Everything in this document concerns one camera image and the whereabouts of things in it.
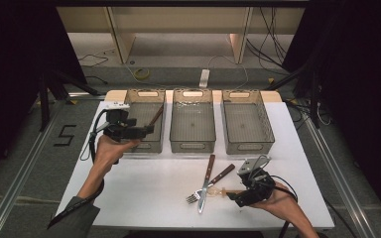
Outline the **wooden handled table knife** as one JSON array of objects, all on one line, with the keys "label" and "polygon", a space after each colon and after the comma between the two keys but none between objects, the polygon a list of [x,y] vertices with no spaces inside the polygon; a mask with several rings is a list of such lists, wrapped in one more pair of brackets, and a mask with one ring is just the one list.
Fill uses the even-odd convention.
[{"label": "wooden handled table knife", "polygon": [[197,205],[197,211],[198,211],[199,214],[202,214],[202,212],[203,212],[203,208],[204,208],[204,204],[205,204],[205,199],[206,199],[206,194],[207,194],[207,187],[208,187],[208,184],[209,184],[210,175],[211,175],[211,172],[212,172],[214,161],[215,161],[215,155],[210,155],[209,159],[208,159],[208,164],[207,164],[207,168],[206,168],[206,171],[205,171],[205,175],[204,175],[203,185],[202,185],[202,188],[201,188],[200,199],[199,199],[198,205]]}]

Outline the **yellow tape roll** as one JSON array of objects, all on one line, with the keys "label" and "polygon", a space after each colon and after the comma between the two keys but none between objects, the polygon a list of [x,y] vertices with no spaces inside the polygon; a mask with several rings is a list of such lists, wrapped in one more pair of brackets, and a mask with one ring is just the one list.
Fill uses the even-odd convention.
[{"label": "yellow tape roll", "polygon": [[133,74],[136,79],[143,80],[149,77],[150,71],[147,68],[138,68]]}]

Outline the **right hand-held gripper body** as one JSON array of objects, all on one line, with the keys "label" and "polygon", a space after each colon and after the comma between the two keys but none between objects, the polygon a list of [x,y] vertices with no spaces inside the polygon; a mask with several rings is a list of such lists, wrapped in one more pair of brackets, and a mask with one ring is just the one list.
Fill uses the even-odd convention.
[{"label": "right hand-held gripper body", "polygon": [[267,155],[260,155],[257,159],[247,159],[237,172],[246,187],[242,191],[243,197],[254,199],[254,203],[268,199],[275,187],[274,180],[264,170],[270,160]]}]

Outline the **person's right hand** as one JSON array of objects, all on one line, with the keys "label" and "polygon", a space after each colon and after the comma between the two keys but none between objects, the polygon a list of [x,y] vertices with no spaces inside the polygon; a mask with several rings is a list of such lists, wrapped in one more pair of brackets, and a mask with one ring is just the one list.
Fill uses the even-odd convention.
[{"label": "person's right hand", "polygon": [[263,209],[286,221],[291,221],[300,212],[289,189],[279,182],[276,182],[276,187],[268,199],[251,204],[251,207]]}]

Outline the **wooden handled fork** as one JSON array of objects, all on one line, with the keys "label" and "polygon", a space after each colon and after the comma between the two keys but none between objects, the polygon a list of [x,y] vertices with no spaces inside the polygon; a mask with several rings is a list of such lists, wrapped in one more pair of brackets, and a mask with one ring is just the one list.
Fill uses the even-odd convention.
[{"label": "wooden handled fork", "polygon": [[[215,178],[213,178],[209,184],[208,188],[211,188],[214,186],[218,181],[223,179],[225,176],[227,176],[230,172],[232,172],[235,169],[235,166],[233,164],[230,164],[226,169],[224,169],[220,174],[218,174]],[[202,189],[196,190],[194,193],[192,193],[190,196],[186,198],[186,202],[188,204],[192,204],[200,199]]]}]

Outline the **white power strip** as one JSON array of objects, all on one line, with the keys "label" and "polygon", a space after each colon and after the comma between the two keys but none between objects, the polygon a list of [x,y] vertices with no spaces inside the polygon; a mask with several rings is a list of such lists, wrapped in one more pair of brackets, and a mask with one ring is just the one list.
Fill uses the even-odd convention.
[{"label": "white power strip", "polygon": [[207,88],[208,79],[209,79],[209,70],[203,69],[201,71],[201,75],[200,75],[199,87],[200,88]]}]

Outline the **clear spoon with wooden handle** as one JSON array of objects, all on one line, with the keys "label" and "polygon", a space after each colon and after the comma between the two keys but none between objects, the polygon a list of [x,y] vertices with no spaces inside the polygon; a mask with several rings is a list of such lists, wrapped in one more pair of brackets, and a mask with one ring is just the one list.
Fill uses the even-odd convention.
[{"label": "clear spoon with wooden handle", "polygon": [[229,193],[236,193],[236,194],[238,194],[238,193],[240,193],[240,190],[230,190],[230,189],[226,189],[225,187],[223,187],[223,188],[217,188],[215,186],[211,186],[207,190],[207,193],[210,196],[222,196],[222,197],[225,197]]}]

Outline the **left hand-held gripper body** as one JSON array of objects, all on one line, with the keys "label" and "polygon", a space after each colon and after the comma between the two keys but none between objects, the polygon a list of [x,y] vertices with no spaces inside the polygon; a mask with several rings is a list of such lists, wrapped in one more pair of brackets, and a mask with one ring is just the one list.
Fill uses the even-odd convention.
[{"label": "left hand-held gripper body", "polygon": [[137,119],[129,117],[130,106],[123,103],[108,104],[104,110],[106,122],[103,125],[103,134],[116,142],[123,139],[140,140],[143,132],[137,127]]}]

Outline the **black metal stand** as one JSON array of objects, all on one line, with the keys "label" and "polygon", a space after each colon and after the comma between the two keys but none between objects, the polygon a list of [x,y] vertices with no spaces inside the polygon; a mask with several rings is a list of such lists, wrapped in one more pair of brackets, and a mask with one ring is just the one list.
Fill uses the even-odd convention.
[{"label": "black metal stand", "polygon": [[69,83],[92,95],[99,96],[100,92],[91,88],[86,83],[80,82],[71,75],[60,70],[47,70],[39,77],[39,95],[41,102],[41,131],[44,131],[50,123],[51,112],[49,104],[49,92],[56,100],[67,100],[68,92],[64,84]]},{"label": "black metal stand", "polygon": [[296,80],[296,86],[293,93],[296,97],[307,96],[310,99],[310,118],[314,125],[319,127],[318,120],[318,69],[315,66],[309,66],[305,63],[299,69],[285,76],[281,80],[266,87],[266,90],[276,90],[293,80]]}]

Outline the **aluminium floor rail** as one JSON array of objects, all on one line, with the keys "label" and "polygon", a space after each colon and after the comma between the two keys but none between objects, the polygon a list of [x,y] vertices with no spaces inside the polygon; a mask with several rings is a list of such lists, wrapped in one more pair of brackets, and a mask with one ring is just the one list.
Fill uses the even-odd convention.
[{"label": "aluminium floor rail", "polygon": [[338,166],[333,153],[331,152],[323,134],[319,129],[316,128],[315,124],[310,118],[306,122],[307,128],[309,129],[317,148],[321,154],[321,157],[328,169],[332,180],[341,196],[341,199],[353,220],[355,228],[359,233],[360,238],[376,238],[376,234],[373,231],[369,219],[361,207],[358,199],[354,195],[351,187],[342,170]]},{"label": "aluminium floor rail", "polygon": [[25,185],[34,165],[36,164],[40,153],[45,146],[54,126],[55,122],[64,108],[64,101],[57,101],[52,110],[51,118],[48,124],[38,132],[34,142],[31,144],[29,153],[25,157],[23,164],[17,170],[14,179],[11,181],[7,191],[0,197],[0,232],[9,217],[9,214],[16,203],[19,194]]}]

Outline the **grey transparent plastic bin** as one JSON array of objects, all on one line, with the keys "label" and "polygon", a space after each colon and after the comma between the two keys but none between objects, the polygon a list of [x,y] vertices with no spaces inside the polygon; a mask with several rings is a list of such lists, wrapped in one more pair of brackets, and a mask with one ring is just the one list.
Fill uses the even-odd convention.
[{"label": "grey transparent plastic bin", "polygon": [[209,89],[174,90],[170,142],[173,153],[213,152],[216,132]]},{"label": "grey transparent plastic bin", "polygon": [[138,146],[130,149],[129,153],[160,154],[164,133],[165,90],[128,89],[124,103],[130,106],[129,117],[137,119],[137,127],[154,125],[154,133],[143,139]]},{"label": "grey transparent plastic bin", "polygon": [[227,155],[269,153],[275,137],[259,90],[223,90],[221,112]]}]

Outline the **person's left hand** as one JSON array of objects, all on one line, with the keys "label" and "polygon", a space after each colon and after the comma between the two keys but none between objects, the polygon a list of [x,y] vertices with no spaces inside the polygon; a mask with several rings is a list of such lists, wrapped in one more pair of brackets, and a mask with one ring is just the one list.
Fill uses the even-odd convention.
[{"label": "person's left hand", "polygon": [[114,163],[120,159],[127,150],[136,147],[140,143],[140,140],[120,143],[112,140],[108,136],[102,135],[97,143],[94,165],[103,173],[107,174]]}]

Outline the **white table cover sheet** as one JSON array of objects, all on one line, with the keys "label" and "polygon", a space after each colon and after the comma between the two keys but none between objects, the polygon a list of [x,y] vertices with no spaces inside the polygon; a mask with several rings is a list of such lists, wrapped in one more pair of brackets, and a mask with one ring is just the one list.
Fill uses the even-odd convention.
[{"label": "white table cover sheet", "polygon": [[[287,181],[299,206],[319,230],[334,226],[307,160],[287,106],[265,105],[275,136],[266,171]],[[208,154],[173,154],[166,143],[158,155],[126,155],[105,177],[105,188],[95,200],[101,208],[96,226],[131,230],[278,230],[284,222],[270,213],[240,207],[228,197],[210,196],[202,212],[186,197],[200,189]]]}]

